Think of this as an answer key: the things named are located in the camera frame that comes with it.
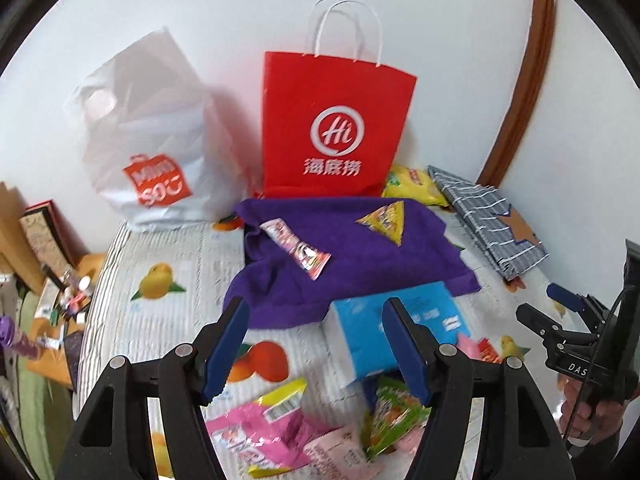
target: green cloth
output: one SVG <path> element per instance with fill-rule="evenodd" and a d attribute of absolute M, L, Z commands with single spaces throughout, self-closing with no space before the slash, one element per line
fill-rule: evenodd
<path fill-rule="evenodd" d="M 20 310 L 20 328 L 25 333 L 29 333 L 37 306 L 38 297 L 29 292 Z M 24 447 L 40 480 L 53 480 L 73 428 L 71 392 L 62 384 L 27 370 L 26 364 L 25 357 L 18 358 Z"/>

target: purple towel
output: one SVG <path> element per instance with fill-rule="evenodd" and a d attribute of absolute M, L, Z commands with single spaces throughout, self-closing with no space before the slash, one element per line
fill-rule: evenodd
<path fill-rule="evenodd" d="M 404 200 L 402 245 L 356 220 L 391 198 L 291 198 L 245 200 L 236 212 L 246 223 L 249 263 L 229 285 L 225 306 L 242 296 L 250 328 L 290 328 L 322 321 L 329 303 L 423 283 L 445 282 L 452 296 L 480 290 L 472 270 L 444 237 L 445 225 L 414 200 Z M 313 281 L 260 224 L 282 218 L 303 241 L 331 253 Z"/>

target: bottle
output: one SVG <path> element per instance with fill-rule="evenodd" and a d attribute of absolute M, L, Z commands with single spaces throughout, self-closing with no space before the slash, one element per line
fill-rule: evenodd
<path fill-rule="evenodd" d="M 0 317 L 0 345 L 33 360 L 40 358 L 42 347 L 34 343 L 8 316 Z"/>
<path fill-rule="evenodd" d="M 65 267 L 65 272 L 62 275 L 62 281 L 73 288 L 73 290 L 78 290 L 80 276 L 78 276 L 76 270 L 72 266 L 68 265 Z"/>

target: barcode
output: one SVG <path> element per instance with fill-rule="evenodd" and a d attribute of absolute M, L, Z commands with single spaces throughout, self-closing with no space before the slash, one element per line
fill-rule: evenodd
<path fill-rule="evenodd" d="M 295 412 L 300 407 L 301 401 L 302 392 L 296 392 L 284 399 L 282 402 L 271 406 L 262 414 L 262 416 L 264 417 L 264 420 L 269 423 L 275 422 L 283 416 L 289 415 L 291 412 Z"/>

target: haidilao logo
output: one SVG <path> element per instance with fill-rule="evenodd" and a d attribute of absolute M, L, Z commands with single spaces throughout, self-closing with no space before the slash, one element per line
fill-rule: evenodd
<path fill-rule="evenodd" d="M 362 116 L 348 106 L 332 106 L 311 124 L 311 142 L 329 156 L 342 156 L 355 150 L 364 137 Z"/>

